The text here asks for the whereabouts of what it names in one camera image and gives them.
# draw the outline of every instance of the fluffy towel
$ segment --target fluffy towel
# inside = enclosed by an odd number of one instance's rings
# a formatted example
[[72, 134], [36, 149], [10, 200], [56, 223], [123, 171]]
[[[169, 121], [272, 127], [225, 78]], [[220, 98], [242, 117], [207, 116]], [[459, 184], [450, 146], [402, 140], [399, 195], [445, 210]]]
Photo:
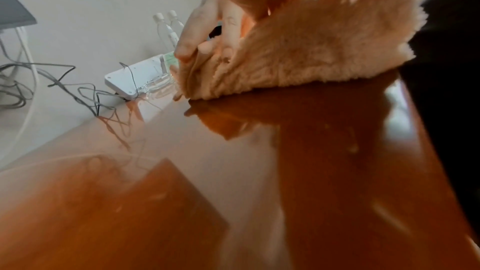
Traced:
[[219, 36], [171, 72], [192, 100], [371, 78], [414, 57], [408, 41], [425, 20], [419, 0], [291, 0], [247, 33], [230, 62]]

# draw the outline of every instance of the bottle cap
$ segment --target bottle cap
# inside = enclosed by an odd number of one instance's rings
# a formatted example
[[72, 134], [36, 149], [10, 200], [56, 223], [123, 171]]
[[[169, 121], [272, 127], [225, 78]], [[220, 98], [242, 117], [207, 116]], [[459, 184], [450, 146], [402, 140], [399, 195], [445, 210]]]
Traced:
[[170, 20], [175, 19], [175, 17], [177, 17], [177, 13], [174, 10], [169, 11], [166, 15]]
[[164, 18], [164, 15], [162, 13], [156, 13], [155, 15], [153, 15], [153, 20], [157, 24], [161, 24], [161, 23], [164, 22], [165, 18]]

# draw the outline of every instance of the glossy table surface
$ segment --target glossy table surface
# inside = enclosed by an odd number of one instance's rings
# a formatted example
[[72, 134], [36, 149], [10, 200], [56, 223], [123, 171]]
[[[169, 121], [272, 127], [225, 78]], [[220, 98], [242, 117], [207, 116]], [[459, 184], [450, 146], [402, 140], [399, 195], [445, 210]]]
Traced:
[[480, 269], [396, 72], [171, 97], [0, 174], [0, 269]]

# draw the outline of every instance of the peach cloth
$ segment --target peach cloth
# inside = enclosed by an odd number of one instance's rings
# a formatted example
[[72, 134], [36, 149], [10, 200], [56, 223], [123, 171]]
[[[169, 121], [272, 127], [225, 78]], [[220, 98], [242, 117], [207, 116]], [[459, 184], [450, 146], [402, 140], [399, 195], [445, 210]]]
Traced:
[[414, 58], [408, 41], [425, 20], [419, 0], [292, 0], [255, 24], [230, 62], [219, 36], [171, 71], [192, 100], [371, 78]]

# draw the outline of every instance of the white cable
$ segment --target white cable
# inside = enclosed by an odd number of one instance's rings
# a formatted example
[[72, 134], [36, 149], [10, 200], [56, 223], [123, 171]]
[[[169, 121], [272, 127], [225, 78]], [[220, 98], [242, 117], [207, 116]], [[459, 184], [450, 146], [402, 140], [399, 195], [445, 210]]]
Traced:
[[37, 88], [40, 85], [40, 79], [39, 79], [39, 73], [37, 71], [37, 67], [35, 66], [35, 64], [32, 64], [34, 63], [34, 60], [32, 58], [32, 53], [30, 53], [30, 49], [29, 49], [27, 30], [22, 26], [22, 27], [16, 27], [15, 32], [16, 32], [16, 35], [18, 36], [18, 39], [20, 40], [21, 48], [25, 53], [26, 59], [31, 66], [31, 73], [33, 75], [33, 81], [34, 81], [33, 96], [30, 103], [30, 109], [28, 109], [28, 112], [25, 116], [25, 120], [23, 121], [23, 124], [21, 125], [20, 130], [16, 134], [15, 138], [6, 147], [6, 149], [1, 152], [0, 161], [3, 160], [13, 150], [13, 148], [15, 148], [15, 145], [18, 143], [20, 137], [23, 135], [23, 133], [25, 132], [25, 129], [27, 128], [30, 121], [32, 120], [32, 117], [34, 115], [35, 102], [37, 100]]

